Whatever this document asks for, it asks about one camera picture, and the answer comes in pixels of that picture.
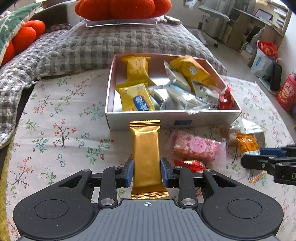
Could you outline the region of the red white candy packet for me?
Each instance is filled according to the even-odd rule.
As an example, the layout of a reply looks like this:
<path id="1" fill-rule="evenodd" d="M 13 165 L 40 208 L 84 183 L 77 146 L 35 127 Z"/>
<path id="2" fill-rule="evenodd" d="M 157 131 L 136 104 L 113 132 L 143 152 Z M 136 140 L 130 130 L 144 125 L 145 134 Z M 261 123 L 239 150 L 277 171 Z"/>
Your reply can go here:
<path id="1" fill-rule="evenodd" d="M 197 161 L 197 160 L 189 160 L 189 161 L 174 160 L 174 164 L 175 166 L 188 168 L 189 170 L 191 170 L 192 173 L 203 172 L 206 169 L 206 166 L 201 161 Z"/>

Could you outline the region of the orange white snack packet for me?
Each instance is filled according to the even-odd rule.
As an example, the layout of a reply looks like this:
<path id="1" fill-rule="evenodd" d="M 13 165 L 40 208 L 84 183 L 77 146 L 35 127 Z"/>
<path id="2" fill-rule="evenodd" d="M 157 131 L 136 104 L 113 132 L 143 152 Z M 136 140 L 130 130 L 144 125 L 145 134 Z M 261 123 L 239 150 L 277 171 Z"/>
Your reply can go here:
<path id="1" fill-rule="evenodd" d="M 241 152 L 241 159 L 245 155 L 260 155 L 260 147 L 253 133 L 237 133 L 236 140 Z M 265 175 L 265 171 L 245 168 L 249 183 L 254 183 Z"/>

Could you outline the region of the gold bar snack packet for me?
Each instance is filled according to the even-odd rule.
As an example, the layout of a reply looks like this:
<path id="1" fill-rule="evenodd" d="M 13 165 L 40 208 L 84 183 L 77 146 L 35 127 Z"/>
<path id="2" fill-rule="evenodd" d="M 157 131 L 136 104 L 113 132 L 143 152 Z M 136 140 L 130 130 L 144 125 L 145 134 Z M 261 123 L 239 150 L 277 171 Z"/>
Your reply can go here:
<path id="1" fill-rule="evenodd" d="M 160 165 L 159 120 L 129 122 L 133 143 L 132 199 L 159 199 L 169 196 L 165 188 Z"/>

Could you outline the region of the red snack packet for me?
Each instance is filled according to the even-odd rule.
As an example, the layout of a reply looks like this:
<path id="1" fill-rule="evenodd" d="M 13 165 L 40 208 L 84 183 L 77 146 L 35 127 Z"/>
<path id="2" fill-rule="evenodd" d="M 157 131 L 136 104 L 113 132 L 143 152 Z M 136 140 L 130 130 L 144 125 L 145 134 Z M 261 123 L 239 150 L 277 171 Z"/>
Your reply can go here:
<path id="1" fill-rule="evenodd" d="M 234 99 L 231 94 L 231 87 L 227 86 L 219 95 L 219 110 L 232 110 Z"/>

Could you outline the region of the yellow blue-label snack packet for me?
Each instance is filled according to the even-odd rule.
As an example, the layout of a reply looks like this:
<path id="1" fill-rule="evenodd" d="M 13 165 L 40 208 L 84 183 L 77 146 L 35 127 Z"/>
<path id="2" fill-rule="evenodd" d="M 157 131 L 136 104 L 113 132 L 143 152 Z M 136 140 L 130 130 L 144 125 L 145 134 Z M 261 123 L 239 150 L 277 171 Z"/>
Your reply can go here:
<path id="1" fill-rule="evenodd" d="M 123 111 L 156 110 L 147 90 L 148 83 L 118 84 L 115 90 L 119 93 Z"/>

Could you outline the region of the white green snack packets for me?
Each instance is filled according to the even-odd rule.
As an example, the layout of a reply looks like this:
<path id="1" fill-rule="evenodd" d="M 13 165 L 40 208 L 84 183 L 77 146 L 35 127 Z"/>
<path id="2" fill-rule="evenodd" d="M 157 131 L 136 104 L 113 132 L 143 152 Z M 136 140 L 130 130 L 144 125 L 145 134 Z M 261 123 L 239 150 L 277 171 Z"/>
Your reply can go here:
<path id="1" fill-rule="evenodd" d="M 158 103 L 158 110 L 186 110 L 197 113 L 203 109 L 218 109 L 219 90 L 197 81 L 190 87 L 185 77 L 164 61 L 168 81 L 164 85 L 148 88 L 150 96 Z"/>

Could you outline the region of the pink round-label snack packet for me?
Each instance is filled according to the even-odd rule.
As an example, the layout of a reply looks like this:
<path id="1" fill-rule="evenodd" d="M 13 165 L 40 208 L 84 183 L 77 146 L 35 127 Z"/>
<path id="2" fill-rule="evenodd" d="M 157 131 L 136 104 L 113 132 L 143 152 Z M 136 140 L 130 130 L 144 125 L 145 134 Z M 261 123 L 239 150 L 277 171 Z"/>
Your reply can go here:
<path id="1" fill-rule="evenodd" d="M 183 130 L 175 130 L 165 144 L 168 156 L 178 161 L 203 163 L 225 162 L 226 142 L 203 138 Z"/>

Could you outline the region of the beige small snack packet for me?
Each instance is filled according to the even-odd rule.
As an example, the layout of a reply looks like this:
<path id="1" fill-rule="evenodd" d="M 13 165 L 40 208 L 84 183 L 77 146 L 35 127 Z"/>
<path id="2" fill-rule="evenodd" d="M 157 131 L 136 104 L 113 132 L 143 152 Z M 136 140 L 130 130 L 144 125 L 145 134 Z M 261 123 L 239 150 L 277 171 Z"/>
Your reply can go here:
<path id="1" fill-rule="evenodd" d="M 219 129 L 222 139 L 226 141 L 228 146 L 235 146 L 237 144 L 236 135 L 238 129 L 235 126 L 222 125 Z"/>

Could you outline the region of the red gift bag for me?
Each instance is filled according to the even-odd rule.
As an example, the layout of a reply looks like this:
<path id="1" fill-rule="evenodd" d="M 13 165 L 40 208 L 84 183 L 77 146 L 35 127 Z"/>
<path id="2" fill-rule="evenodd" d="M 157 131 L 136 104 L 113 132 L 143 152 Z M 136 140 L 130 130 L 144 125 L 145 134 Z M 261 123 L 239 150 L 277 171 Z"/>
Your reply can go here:
<path id="1" fill-rule="evenodd" d="M 295 75 L 288 75 L 283 86 L 276 95 L 276 100 L 280 106 L 289 112 L 295 104 Z"/>

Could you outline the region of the grey checkered quilt cushion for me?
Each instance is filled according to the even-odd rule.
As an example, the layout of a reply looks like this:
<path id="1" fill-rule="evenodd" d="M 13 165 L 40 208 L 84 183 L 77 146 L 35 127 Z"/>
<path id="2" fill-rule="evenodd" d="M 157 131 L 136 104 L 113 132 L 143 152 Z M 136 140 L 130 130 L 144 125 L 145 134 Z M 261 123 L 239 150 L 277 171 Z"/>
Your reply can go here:
<path id="1" fill-rule="evenodd" d="M 1 67 L 1 146 L 11 138 L 22 90 L 46 76 L 111 66 L 123 53 L 191 55 L 204 58 L 222 75 L 224 65 L 183 25 L 86 27 L 85 21 L 55 25 L 27 50 Z"/>

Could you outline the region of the white office chair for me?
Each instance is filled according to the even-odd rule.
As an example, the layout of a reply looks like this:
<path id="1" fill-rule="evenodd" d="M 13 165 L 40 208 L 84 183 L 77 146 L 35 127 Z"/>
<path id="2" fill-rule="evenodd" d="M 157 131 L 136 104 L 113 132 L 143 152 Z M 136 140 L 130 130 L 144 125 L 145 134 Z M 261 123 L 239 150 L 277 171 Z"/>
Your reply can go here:
<path id="1" fill-rule="evenodd" d="M 188 9 L 198 4 L 198 10 L 202 12 L 201 20 L 198 24 L 197 38 L 207 47 L 209 44 L 218 48 L 217 35 L 224 23 L 230 21 L 226 15 L 229 1 L 217 1 L 215 8 L 205 6 L 206 1 L 183 1 L 183 6 Z"/>

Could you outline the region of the clear acrylic tray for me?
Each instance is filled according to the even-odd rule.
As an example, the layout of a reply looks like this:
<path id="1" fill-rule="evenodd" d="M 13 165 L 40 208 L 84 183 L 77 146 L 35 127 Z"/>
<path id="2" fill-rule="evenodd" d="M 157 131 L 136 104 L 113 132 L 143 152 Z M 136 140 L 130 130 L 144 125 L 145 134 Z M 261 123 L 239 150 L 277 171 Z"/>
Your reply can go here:
<path id="1" fill-rule="evenodd" d="M 152 19 L 132 19 L 132 20 L 105 20 L 105 21 L 90 21 L 85 20 L 87 28 L 121 26 L 121 25 L 149 25 L 155 26 L 157 20 Z"/>

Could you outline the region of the small orange pumpkin pillow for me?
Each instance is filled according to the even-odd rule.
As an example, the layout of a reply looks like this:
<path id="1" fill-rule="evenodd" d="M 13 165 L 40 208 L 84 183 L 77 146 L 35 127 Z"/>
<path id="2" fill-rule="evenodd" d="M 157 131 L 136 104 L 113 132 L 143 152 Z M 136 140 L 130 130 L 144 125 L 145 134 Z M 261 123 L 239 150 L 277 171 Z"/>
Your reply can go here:
<path id="1" fill-rule="evenodd" d="M 4 56 L 1 60 L 1 66 L 11 61 L 17 54 L 27 49 L 36 39 L 45 32 L 46 25 L 43 21 L 28 21 L 20 28 L 16 36 L 6 47 Z"/>

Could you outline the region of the large orange pumpkin pillow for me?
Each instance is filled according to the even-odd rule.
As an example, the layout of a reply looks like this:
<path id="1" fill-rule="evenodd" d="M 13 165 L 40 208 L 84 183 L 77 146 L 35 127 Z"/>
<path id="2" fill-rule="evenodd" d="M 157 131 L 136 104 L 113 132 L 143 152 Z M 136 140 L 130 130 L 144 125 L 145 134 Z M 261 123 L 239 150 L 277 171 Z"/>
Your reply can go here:
<path id="1" fill-rule="evenodd" d="M 155 18 L 170 9 L 168 0 L 84 0 L 78 1 L 75 13 L 91 21 L 129 20 Z"/>

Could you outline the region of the dark grey sofa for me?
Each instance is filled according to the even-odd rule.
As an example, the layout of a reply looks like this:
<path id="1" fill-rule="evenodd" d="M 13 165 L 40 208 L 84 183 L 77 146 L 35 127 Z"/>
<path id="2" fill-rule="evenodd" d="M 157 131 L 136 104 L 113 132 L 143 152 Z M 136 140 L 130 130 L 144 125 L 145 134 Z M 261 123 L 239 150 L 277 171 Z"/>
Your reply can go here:
<path id="1" fill-rule="evenodd" d="M 78 1 L 52 0 L 43 1 L 41 11 L 37 11 L 31 20 L 40 20 L 49 28 L 58 24 L 76 25 L 80 17 L 75 13 Z"/>

